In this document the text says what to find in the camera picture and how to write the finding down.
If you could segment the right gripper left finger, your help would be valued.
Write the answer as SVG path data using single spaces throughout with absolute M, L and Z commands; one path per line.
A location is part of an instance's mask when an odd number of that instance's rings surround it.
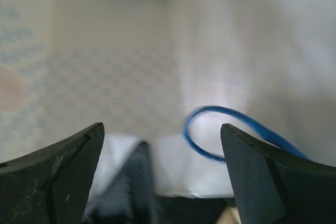
M 81 223 L 103 141 L 95 123 L 1 163 L 1 223 Z

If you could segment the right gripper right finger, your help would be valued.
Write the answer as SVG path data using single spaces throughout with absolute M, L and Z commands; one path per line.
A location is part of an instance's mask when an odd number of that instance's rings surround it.
M 220 137 L 242 223 L 335 223 L 335 167 L 262 142 L 231 124 Z

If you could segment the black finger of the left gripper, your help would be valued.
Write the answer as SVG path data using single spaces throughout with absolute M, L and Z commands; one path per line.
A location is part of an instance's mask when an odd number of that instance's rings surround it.
M 88 201 L 84 223 L 157 223 L 150 146 L 140 142 L 102 195 Z

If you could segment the blue checkered paper bag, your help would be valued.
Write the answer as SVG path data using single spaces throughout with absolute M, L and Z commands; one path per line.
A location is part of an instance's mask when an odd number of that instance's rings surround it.
M 159 194 L 229 196 L 182 137 L 205 105 L 335 165 L 335 0 L 1 0 L 2 162 L 102 122 L 93 194 L 146 140 Z

